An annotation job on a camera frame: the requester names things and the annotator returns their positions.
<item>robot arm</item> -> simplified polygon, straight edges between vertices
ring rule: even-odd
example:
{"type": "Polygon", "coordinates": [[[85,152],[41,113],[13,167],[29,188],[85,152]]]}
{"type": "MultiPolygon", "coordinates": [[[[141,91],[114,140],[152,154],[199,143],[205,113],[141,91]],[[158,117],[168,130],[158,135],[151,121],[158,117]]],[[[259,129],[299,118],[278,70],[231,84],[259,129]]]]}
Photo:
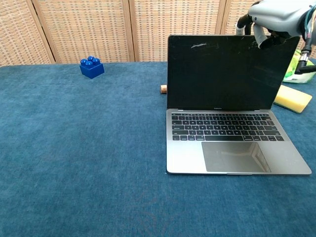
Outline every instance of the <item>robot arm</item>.
{"type": "Polygon", "coordinates": [[[315,72],[316,66],[306,66],[316,44],[316,1],[315,0],[261,0],[255,2],[248,14],[241,17],[236,24],[236,34],[251,34],[251,25],[258,47],[265,49],[275,44],[281,44],[286,39],[302,36],[305,46],[296,68],[296,74],[315,72]],[[264,33],[266,28],[271,36],[264,33]]]}

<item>open laptop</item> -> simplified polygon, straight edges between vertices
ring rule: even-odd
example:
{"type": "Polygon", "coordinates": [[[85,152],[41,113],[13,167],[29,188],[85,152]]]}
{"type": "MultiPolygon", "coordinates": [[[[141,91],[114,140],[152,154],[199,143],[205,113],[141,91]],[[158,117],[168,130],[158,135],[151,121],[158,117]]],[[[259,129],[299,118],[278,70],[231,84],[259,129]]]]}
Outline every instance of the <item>open laptop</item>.
{"type": "Polygon", "coordinates": [[[311,174],[270,110],[298,41],[169,37],[168,173],[311,174]]]}

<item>yellow sponge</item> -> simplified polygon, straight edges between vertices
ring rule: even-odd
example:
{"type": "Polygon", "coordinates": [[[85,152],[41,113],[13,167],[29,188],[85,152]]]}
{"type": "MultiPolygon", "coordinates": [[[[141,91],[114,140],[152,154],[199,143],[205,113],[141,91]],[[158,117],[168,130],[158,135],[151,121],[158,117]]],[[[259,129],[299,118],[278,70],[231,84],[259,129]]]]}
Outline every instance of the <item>yellow sponge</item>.
{"type": "Polygon", "coordinates": [[[289,108],[297,113],[301,113],[311,99],[311,95],[281,85],[276,95],[275,103],[289,108]]]}

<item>woven screen panel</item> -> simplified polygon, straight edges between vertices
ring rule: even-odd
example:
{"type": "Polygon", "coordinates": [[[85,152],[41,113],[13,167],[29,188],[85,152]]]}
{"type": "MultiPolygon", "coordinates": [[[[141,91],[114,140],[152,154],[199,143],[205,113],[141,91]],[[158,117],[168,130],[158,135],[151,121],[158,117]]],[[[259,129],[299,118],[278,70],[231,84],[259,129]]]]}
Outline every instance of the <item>woven screen panel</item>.
{"type": "Polygon", "coordinates": [[[36,1],[58,63],[78,63],[89,55],[101,62],[130,61],[123,0],[36,1]]]}
{"type": "MultiPolygon", "coordinates": [[[[231,0],[230,4],[227,6],[225,11],[228,11],[228,15],[226,12],[227,16],[227,24],[224,25],[224,34],[226,35],[234,35],[236,34],[236,23],[240,17],[243,15],[247,14],[248,9],[253,5],[256,1],[255,0],[243,0],[243,1],[238,1],[238,0],[231,0]]],[[[267,35],[270,35],[270,33],[264,29],[265,33],[267,35]]],[[[303,39],[300,40],[297,49],[302,49],[304,46],[304,41],[303,39]]],[[[316,51],[313,51],[311,54],[312,58],[316,57],[316,51]]]]}
{"type": "Polygon", "coordinates": [[[219,4],[220,0],[131,1],[135,11],[134,43],[138,46],[135,57],[139,61],[167,61],[170,34],[214,34],[219,4]]]}
{"type": "Polygon", "coordinates": [[[0,66],[52,63],[25,0],[1,1],[0,39],[0,66]]]}

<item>black screen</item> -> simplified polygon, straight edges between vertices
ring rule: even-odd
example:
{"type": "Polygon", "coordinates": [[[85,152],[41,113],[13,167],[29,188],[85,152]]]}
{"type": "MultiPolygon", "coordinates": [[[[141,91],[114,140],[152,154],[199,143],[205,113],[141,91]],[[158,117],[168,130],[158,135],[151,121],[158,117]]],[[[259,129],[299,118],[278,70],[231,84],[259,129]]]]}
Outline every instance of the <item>black screen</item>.
{"type": "Polygon", "coordinates": [[[170,36],[167,107],[270,109],[298,41],[259,49],[254,36],[170,36]]]}

